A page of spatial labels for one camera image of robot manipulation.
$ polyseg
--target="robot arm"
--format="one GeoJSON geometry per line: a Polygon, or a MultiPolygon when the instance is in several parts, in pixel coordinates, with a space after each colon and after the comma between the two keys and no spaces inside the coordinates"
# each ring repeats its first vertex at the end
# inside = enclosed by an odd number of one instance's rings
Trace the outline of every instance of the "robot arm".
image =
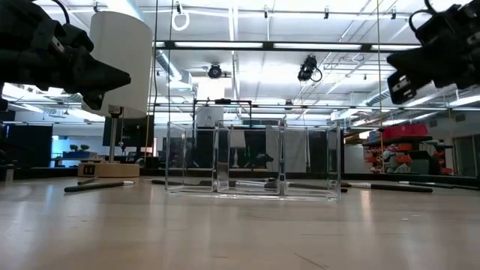
{"type": "Polygon", "coordinates": [[[397,52],[387,62],[397,71],[388,78],[394,104],[402,104],[416,96],[431,81],[437,88],[456,84],[465,89],[480,83],[480,0],[461,7],[452,5],[436,12],[425,0],[427,10],[419,13],[432,17],[418,29],[409,19],[410,28],[421,43],[417,49],[397,52]]]}
{"type": "Polygon", "coordinates": [[[130,74],[90,55],[85,31],[61,25],[29,0],[0,0],[0,18],[0,85],[61,88],[99,110],[106,92],[131,83],[130,74]]]}

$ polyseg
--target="clear plastic box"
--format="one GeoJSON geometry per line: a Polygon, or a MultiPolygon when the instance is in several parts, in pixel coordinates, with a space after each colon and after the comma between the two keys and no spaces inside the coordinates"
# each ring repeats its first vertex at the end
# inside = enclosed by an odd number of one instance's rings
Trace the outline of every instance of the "clear plastic box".
{"type": "Polygon", "coordinates": [[[285,127],[283,133],[283,174],[285,195],[339,199],[341,191],[341,131],[285,127]]]}
{"type": "Polygon", "coordinates": [[[279,124],[250,126],[220,121],[216,125],[216,131],[216,179],[219,194],[280,194],[279,124]]]}
{"type": "Polygon", "coordinates": [[[166,144],[167,191],[215,191],[214,128],[198,128],[193,121],[171,121],[166,144]]]}

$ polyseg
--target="white cylinder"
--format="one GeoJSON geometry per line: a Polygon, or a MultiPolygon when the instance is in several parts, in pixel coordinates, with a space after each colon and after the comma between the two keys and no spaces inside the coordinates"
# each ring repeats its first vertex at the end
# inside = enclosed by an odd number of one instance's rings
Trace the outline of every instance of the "white cylinder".
{"type": "Polygon", "coordinates": [[[150,68],[152,66],[152,30],[142,21],[123,13],[102,11],[91,18],[90,38],[95,48],[91,55],[105,64],[128,72],[131,84],[108,91],[100,110],[85,103],[82,109],[110,117],[109,105],[124,108],[126,119],[146,116],[150,68]]]}

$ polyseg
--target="desk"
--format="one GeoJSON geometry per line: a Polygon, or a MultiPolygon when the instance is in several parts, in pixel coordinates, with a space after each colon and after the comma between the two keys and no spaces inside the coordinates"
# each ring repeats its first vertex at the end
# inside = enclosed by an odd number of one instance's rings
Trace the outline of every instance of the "desk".
{"type": "Polygon", "coordinates": [[[76,181],[0,183],[2,269],[480,269],[476,191],[280,202],[140,182],[65,195],[76,181]]]}

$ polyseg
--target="security camera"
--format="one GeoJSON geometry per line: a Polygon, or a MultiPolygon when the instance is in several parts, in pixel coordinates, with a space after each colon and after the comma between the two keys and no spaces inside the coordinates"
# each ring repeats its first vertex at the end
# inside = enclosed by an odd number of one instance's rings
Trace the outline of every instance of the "security camera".
{"type": "Polygon", "coordinates": [[[208,77],[210,79],[218,79],[222,77],[222,70],[220,69],[219,64],[211,64],[211,67],[208,70],[208,77]]]}

